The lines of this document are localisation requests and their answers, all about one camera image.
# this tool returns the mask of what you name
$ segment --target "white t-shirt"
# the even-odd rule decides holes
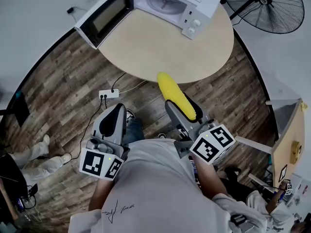
[[[247,197],[246,204],[259,211],[267,218],[268,233],[289,233],[294,225],[295,217],[284,203],[278,205],[270,214],[266,210],[267,202],[258,191]]]
[[[130,144],[128,159],[103,208],[73,215],[69,232],[230,233],[230,213],[238,213],[258,226],[251,232],[265,233],[266,219],[256,210],[224,194],[213,201],[204,197],[190,161],[179,158],[173,142],[153,139]]]

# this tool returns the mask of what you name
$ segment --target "white pants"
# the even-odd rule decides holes
[[[39,142],[22,153],[10,153],[9,155],[16,162],[27,185],[34,186],[38,181],[55,173],[63,165],[63,159],[60,156],[55,156],[36,168],[24,169],[26,164],[47,153],[49,153],[49,146],[45,142]]]

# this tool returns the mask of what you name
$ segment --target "microwave window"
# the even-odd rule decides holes
[[[115,0],[109,7],[102,11],[93,21],[97,32],[100,32],[125,7],[125,0]]]

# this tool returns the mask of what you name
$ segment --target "small yellow object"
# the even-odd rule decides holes
[[[308,108],[308,105],[306,103],[304,103],[303,101],[301,102],[301,110],[304,112],[307,108]]]
[[[296,164],[298,161],[299,155],[301,153],[301,144],[299,142],[293,141],[292,147],[291,147],[291,164]]]
[[[196,119],[196,112],[178,84],[166,72],[159,72],[157,82],[165,100],[174,102],[189,120]]]

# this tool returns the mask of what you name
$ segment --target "wooden tabletop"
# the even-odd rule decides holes
[[[175,25],[136,9],[99,46],[119,69],[156,82],[160,71],[177,83],[189,83],[217,72],[233,49],[231,21],[219,4],[212,22],[190,40]]]
[[[299,159],[296,164],[290,163],[291,146],[292,142],[297,141],[301,144],[301,155],[305,148],[305,120],[304,112],[301,109],[301,100],[298,100],[294,111],[287,123],[279,140],[274,144],[272,148],[272,164],[273,164],[273,184],[274,187],[278,187],[280,182],[279,178],[282,169],[287,165],[285,179],[289,179],[290,175],[294,172],[296,165],[299,163]]]

